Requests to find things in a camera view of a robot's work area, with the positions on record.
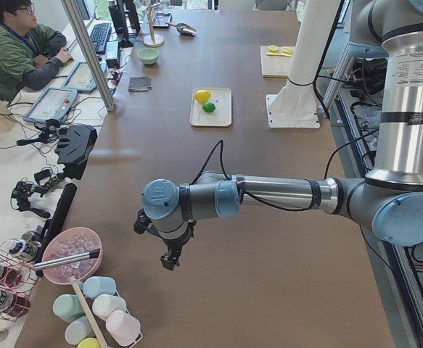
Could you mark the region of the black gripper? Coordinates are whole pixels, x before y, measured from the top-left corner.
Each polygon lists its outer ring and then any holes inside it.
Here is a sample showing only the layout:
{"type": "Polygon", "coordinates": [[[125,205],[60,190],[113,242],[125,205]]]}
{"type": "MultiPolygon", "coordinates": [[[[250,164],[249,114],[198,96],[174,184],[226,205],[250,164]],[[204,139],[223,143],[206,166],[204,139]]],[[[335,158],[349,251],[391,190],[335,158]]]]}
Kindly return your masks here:
{"type": "Polygon", "coordinates": [[[167,252],[160,257],[160,261],[165,269],[173,271],[175,267],[180,266],[179,258],[182,247],[190,238],[194,237],[194,227],[197,222],[181,221],[172,225],[166,223],[160,227],[164,222],[165,220],[151,220],[144,209],[140,209],[137,212],[133,229],[137,234],[147,232],[162,239],[167,246],[167,252]]]}

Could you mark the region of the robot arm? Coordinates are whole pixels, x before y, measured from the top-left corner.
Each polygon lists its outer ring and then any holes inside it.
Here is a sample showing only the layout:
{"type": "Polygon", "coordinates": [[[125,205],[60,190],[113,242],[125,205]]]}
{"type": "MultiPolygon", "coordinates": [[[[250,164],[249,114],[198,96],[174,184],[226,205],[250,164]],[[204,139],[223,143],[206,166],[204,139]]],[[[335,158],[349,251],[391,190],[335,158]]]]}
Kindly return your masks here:
{"type": "Polygon", "coordinates": [[[148,183],[137,233],[163,240],[169,270],[198,220],[227,218],[241,204],[286,211],[323,210],[349,218],[388,243],[423,241],[423,1],[355,1],[350,40],[388,55],[373,168],[362,179],[265,178],[200,171],[191,183],[148,183]]]}

